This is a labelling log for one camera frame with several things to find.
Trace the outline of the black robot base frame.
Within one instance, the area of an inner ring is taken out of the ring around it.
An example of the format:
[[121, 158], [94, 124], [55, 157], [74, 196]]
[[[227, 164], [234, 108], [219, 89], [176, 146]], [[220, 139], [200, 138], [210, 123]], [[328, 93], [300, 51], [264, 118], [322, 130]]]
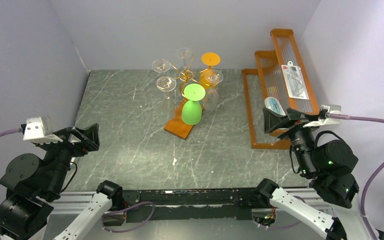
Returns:
[[128, 223], [223, 218], [250, 220], [252, 210], [272, 208], [268, 191], [267, 187], [124, 190], [108, 180], [96, 189], [109, 199], [109, 213], [125, 215]]

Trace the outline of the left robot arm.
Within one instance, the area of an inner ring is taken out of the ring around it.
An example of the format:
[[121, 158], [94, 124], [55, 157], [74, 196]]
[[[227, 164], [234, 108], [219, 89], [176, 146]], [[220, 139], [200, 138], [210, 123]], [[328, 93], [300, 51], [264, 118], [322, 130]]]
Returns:
[[40, 240], [43, 238], [51, 203], [66, 190], [72, 158], [82, 157], [100, 147], [99, 125], [75, 126], [51, 131], [41, 118], [31, 118], [19, 131], [23, 139], [45, 151], [43, 158], [32, 153], [15, 157], [6, 167], [0, 184], [6, 198], [0, 204], [0, 238]]

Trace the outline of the green plastic goblet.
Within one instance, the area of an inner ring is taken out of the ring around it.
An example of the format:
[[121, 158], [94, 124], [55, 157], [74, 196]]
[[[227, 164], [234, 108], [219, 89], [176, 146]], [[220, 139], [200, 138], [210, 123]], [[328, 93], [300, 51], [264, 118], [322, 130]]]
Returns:
[[187, 125], [196, 125], [202, 118], [202, 106], [200, 101], [206, 96], [206, 90], [198, 83], [188, 84], [183, 91], [187, 99], [181, 112], [181, 120]]

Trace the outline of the orange wooden tiered shelf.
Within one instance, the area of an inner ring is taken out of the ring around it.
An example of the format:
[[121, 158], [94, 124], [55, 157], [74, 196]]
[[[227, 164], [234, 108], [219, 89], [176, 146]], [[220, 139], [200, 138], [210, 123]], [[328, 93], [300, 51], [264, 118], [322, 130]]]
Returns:
[[250, 101], [248, 77], [258, 79], [262, 100], [272, 97], [278, 100], [283, 110], [292, 108], [308, 114], [317, 114], [319, 105], [309, 80], [294, 31], [286, 28], [274, 28], [270, 31], [273, 50], [257, 50], [254, 53], [256, 68], [242, 69], [244, 97], [250, 144], [253, 149], [286, 150], [288, 140], [261, 142], [257, 139], [260, 131], [255, 123]]

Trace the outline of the blue packaged item on shelf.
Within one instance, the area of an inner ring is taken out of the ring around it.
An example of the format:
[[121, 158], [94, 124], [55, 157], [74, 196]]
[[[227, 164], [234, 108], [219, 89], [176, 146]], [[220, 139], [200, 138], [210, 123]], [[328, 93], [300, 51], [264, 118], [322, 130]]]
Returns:
[[275, 97], [267, 97], [264, 99], [265, 107], [269, 110], [275, 112], [278, 115], [285, 116], [286, 113], [284, 109], [282, 108], [280, 102]]

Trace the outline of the white packaged item on shelf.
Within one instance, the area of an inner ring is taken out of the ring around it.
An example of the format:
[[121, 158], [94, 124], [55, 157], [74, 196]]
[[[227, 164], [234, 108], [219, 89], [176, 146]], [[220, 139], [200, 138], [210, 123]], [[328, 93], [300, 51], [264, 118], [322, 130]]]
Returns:
[[281, 70], [288, 96], [293, 99], [309, 100], [301, 67], [288, 61], [287, 64], [281, 65]]

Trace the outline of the aluminium frame rail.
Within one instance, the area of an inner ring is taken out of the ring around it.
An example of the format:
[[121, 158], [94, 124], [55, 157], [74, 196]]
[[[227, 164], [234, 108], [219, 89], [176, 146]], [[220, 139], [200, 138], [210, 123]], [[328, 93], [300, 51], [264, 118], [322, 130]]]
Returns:
[[[78, 214], [92, 200], [93, 191], [68, 191], [60, 199], [50, 203], [56, 214]], [[128, 206], [150, 201], [157, 206], [176, 208], [234, 206], [242, 209], [258, 206], [251, 188], [194, 189], [194, 190], [125, 190], [124, 200]]]

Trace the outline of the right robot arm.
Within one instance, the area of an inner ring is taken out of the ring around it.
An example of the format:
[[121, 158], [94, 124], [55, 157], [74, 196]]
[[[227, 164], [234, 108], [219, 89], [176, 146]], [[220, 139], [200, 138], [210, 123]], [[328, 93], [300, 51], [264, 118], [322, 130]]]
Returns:
[[284, 129], [279, 138], [290, 141], [289, 152], [297, 158], [300, 176], [310, 180], [322, 200], [337, 209], [337, 216], [316, 210], [267, 178], [255, 188], [254, 199], [260, 207], [289, 213], [326, 240], [383, 240], [384, 232], [374, 228], [353, 205], [359, 192], [352, 174], [358, 158], [341, 137], [319, 145], [320, 135], [313, 135], [321, 126], [337, 125], [339, 120], [333, 116], [341, 109], [339, 105], [322, 105], [318, 114], [309, 114], [288, 108], [283, 115], [267, 107], [262, 110], [264, 132]]

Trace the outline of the orange plastic goblet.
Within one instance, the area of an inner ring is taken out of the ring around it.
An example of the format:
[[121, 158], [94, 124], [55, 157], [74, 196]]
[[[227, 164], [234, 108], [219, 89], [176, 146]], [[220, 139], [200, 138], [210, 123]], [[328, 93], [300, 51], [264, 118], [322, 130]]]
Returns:
[[202, 70], [200, 72], [199, 76], [199, 84], [205, 89], [209, 89], [212, 85], [211, 83], [206, 79], [206, 73], [211, 73], [213, 70], [212, 68], [216, 65], [218, 65], [221, 61], [220, 56], [217, 53], [214, 52], [206, 52], [201, 56], [201, 61], [204, 65], [207, 66], [206, 69]]

